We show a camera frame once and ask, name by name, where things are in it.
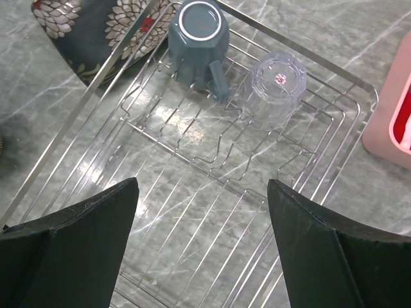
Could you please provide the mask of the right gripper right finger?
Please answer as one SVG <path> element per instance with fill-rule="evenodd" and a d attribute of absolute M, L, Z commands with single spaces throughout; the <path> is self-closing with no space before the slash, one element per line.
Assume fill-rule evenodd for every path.
<path fill-rule="evenodd" d="M 267 185 L 292 307 L 410 307 L 410 237 L 359 223 L 283 182 Z"/>

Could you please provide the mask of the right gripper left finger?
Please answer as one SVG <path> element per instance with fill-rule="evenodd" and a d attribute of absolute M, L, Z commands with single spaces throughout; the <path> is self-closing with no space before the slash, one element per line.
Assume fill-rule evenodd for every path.
<path fill-rule="evenodd" d="M 127 178 L 3 229 L 1 307 L 108 307 L 138 199 L 136 178 Z"/>

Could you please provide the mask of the clear faceted glass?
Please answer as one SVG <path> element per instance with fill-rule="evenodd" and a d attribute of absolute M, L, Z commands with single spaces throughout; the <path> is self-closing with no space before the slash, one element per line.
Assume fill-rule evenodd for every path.
<path fill-rule="evenodd" d="M 306 84 L 306 68 L 296 57 L 284 51 L 266 54 L 241 86 L 237 100 L 241 119 L 261 131 L 280 128 L 301 102 Z"/>

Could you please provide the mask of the black floral square plate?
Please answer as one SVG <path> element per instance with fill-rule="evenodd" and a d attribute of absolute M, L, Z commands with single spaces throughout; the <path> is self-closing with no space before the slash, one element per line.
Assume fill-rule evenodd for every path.
<path fill-rule="evenodd" d="M 89 85 L 147 5 L 148 1 L 33 1 L 31 11 L 69 67 Z M 103 80 L 149 55 L 166 36 L 176 11 L 171 1 L 156 3 Z"/>

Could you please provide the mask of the grey blue ceramic mug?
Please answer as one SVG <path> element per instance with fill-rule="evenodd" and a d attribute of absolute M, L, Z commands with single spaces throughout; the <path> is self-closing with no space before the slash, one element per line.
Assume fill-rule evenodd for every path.
<path fill-rule="evenodd" d="M 223 60 L 229 48 L 229 25 L 215 1 L 184 1 L 171 21 L 168 49 L 177 82 L 208 90 L 225 103 L 229 86 Z"/>

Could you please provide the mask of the black patterned ceramic bowl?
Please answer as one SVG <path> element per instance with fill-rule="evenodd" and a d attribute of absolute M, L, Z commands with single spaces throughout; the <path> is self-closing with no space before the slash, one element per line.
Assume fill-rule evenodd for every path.
<path fill-rule="evenodd" d="M 0 134 L 0 156 L 3 153 L 3 136 Z"/>

